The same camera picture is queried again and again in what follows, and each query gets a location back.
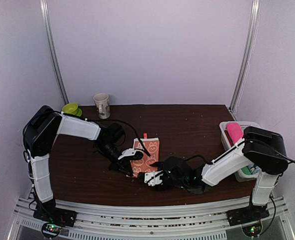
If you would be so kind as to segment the orange patterned towel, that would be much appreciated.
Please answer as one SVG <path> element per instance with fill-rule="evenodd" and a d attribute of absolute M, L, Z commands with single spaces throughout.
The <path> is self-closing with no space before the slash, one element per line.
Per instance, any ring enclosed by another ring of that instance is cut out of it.
<path fill-rule="evenodd" d="M 137 138 L 133 140 L 133 148 L 139 149 L 143 152 L 143 146 L 147 149 L 150 156 L 146 153 L 143 153 L 143 158 L 140 160 L 132 160 L 131 167 L 133 171 L 133 177 L 138 178 L 139 173 L 149 173 L 156 172 L 157 167 L 152 167 L 151 165 L 159 161 L 159 152 L 160 152 L 160 140 L 158 137 L 149 138 L 147 133 L 143 134 L 141 139 L 143 145 L 139 142 Z"/>

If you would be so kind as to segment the pink microfiber towel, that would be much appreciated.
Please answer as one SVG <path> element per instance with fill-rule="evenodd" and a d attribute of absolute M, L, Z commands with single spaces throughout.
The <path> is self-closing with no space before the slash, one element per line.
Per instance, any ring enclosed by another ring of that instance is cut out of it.
<path fill-rule="evenodd" d="M 226 131 L 233 144 L 237 143 L 244 136 L 241 126 L 236 122 L 228 123 L 226 125 Z"/>

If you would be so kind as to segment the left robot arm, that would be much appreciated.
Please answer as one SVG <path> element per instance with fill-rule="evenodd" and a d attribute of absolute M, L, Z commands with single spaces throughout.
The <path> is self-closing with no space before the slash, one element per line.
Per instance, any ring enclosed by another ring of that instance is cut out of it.
<path fill-rule="evenodd" d="M 49 158 L 57 136 L 67 135 L 93 141 L 100 153 L 110 161 L 109 169 L 131 176 L 131 161 L 141 159 L 143 154 L 134 148 L 118 150 L 116 142 L 124 133 L 122 126 L 117 123 L 105 127 L 84 118 L 62 114 L 48 105 L 42 106 L 22 132 L 23 156 L 28 163 L 36 202 L 34 218 L 72 227 L 77 215 L 75 211 L 56 207 L 51 188 Z"/>

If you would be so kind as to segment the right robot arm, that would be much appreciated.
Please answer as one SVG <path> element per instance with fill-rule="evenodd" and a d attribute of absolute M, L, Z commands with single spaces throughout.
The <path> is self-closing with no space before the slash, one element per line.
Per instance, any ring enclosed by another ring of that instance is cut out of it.
<path fill-rule="evenodd" d="M 279 133 L 248 126 L 230 149 L 201 167 L 192 169 L 186 160 L 174 156 L 155 165 L 157 171 L 144 174 L 145 184 L 183 188 L 194 194 L 205 193 L 244 167 L 257 167 L 258 176 L 248 206 L 226 213 L 229 224 L 234 226 L 270 215 L 267 209 L 270 194 L 279 175 L 287 170 L 289 161 Z"/>

